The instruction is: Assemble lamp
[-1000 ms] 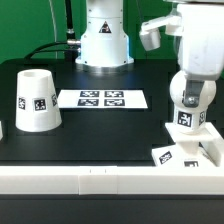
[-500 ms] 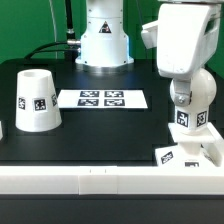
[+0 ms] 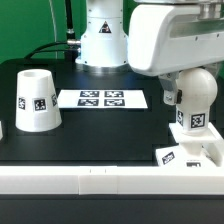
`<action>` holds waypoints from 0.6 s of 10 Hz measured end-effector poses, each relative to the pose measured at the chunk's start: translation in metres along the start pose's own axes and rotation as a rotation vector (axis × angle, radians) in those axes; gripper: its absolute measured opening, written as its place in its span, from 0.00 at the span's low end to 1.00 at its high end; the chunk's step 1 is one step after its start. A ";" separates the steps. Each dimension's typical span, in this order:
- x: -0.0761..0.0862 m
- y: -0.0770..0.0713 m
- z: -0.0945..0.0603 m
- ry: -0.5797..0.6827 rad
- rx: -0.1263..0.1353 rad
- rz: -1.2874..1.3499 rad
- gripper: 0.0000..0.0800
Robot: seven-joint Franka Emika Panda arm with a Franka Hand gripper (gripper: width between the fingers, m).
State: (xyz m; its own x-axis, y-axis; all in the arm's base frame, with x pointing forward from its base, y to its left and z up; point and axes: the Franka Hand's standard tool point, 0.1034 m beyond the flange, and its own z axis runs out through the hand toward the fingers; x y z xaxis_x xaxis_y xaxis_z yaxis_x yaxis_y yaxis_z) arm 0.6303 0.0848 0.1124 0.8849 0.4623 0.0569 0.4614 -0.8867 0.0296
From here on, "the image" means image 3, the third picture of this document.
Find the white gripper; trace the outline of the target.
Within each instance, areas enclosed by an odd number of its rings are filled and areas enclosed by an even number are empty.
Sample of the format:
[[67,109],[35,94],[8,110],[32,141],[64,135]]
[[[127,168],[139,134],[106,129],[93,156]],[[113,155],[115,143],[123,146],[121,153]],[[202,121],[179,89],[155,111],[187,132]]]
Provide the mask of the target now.
[[201,19],[198,5],[140,4],[130,19],[128,61],[137,73],[160,75],[164,103],[180,104],[177,71],[206,65],[222,75],[215,62],[224,61],[224,18]]

